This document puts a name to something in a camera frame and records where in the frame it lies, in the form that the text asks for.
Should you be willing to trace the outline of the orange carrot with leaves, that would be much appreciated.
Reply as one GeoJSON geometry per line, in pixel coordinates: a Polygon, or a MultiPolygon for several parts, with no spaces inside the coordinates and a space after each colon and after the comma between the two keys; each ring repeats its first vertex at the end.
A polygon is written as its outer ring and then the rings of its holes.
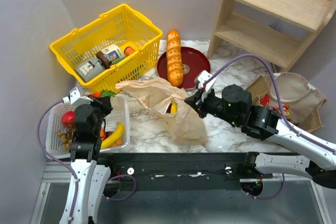
{"type": "Polygon", "coordinates": [[[89,94],[88,97],[90,98],[104,98],[104,97],[114,97],[115,93],[110,91],[110,90],[102,90],[102,91],[98,91],[92,94],[89,94]]]}

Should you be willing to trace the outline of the peach plastic grocery bag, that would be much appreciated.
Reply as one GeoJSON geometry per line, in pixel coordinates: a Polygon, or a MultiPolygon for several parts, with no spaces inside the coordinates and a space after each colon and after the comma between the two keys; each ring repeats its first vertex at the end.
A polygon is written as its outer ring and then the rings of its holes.
{"type": "Polygon", "coordinates": [[[175,144],[191,146],[208,142],[203,120],[184,102],[188,97],[184,89],[174,87],[159,77],[145,81],[122,81],[115,87],[134,97],[155,115],[175,144]]]}

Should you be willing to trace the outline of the yellow banana bunch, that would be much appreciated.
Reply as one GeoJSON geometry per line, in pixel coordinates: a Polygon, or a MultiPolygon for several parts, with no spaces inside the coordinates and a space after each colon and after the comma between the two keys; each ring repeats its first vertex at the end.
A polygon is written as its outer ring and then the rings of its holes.
{"type": "Polygon", "coordinates": [[[176,102],[172,102],[171,103],[171,110],[170,110],[171,114],[176,114],[177,113],[177,103],[176,102]]]}

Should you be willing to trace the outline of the orange Fox's candy bag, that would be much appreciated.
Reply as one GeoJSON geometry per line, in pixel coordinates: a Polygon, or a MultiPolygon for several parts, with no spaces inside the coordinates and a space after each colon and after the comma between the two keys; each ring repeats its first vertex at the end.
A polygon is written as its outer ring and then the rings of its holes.
{"type": "MultiPolygon", "coordinates": [[[[272,105],[272,106],[269,106],[268,107],[269,109],[275,111],[276,113],[278,113],[279,115],[281,115],[281,112],[280,112],[280,107],[278,105],[272,105]]],[[[300,123],[297,123],[297,122],[294,122],[291,118],[291,115],[290,115],[290,111],[289,111],[289,108],[290,106],[288,104],[283,104],[282,105],[282,111],[285,115],[285,118],[290,122],[292,123],[293,125],[295,126],[299,126],[300,123]]]]}

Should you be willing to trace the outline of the burlap tote bag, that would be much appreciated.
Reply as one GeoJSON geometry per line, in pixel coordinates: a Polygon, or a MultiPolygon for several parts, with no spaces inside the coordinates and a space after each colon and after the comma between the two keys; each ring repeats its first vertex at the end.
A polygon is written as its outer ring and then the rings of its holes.
{"type": "MultiPolygon", "coordinates": [[[[319,108],[327,102],[326,96],[297,73],[275,73],[274,78],[281,103],[290,106],[292,120],[300,123],[299,127],[307,132],[323,127],[319,108]]],[[[278,105],[275,87],[268,74],[259,76],[246,90],[251,93],[256,105],[260,105],[259,99],[266,93],[270,95],[269,106],[278,105]]]]}

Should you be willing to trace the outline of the red Konfeti candy bag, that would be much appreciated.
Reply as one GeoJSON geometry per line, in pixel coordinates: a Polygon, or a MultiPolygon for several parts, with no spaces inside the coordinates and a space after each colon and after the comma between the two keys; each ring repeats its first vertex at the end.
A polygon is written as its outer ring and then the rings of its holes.
{"type": "Polygon", "coordinates": [[[262,98],[259,99],[260,105],[264,106],[264,107],[268,107],[269,106],[269,102],[270,102],[270,95],[269,93],[266,93],[262,98]]]}

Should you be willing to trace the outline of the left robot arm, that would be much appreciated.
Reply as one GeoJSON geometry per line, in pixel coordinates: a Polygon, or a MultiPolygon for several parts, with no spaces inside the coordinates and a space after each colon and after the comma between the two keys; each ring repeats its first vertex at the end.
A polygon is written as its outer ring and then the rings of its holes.
{"type": "Polygon", "coordinates": [[[97,223],[102,194],[110,167],[98,165],[101,127],[112,111],[109,97],[94,99],[75,109],[75,138],[70,149],[71,175],[67,201],[60,223],[97,223]]]}

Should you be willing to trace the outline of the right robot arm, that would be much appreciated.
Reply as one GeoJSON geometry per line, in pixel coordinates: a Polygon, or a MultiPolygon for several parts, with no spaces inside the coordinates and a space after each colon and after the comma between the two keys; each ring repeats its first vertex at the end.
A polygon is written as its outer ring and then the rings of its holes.
{"type": "Polygon", "coordinates": [[[234,168],[235,175],[244,178],[291,174],[312,179],[326,188],[335,188],[335,145],[286,124],[284,118],[269,108],[253,105],[251,93],[240,86],[225,87],[220,98],[214,90],[198,90],[184,101],[201,118],[211,114],[240,128],[247,136],[282,145],[294,152],[290,155],[249,152],[244,163],[234,168]]]}

